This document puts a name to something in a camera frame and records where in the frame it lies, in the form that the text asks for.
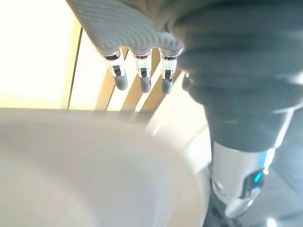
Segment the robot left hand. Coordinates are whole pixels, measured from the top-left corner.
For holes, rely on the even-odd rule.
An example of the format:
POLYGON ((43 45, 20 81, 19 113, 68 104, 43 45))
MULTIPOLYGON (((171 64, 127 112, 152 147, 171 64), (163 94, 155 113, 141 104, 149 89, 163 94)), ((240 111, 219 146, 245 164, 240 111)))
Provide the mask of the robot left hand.
POLYGON ((127 87, 119 53, 147 62, 157 47, 169 91, 175 66, 202 104, 212 149, 212 201, 237 218, 254 201, 294 111, 303 105, 300 0, 70 0, 68 5, 127 87))

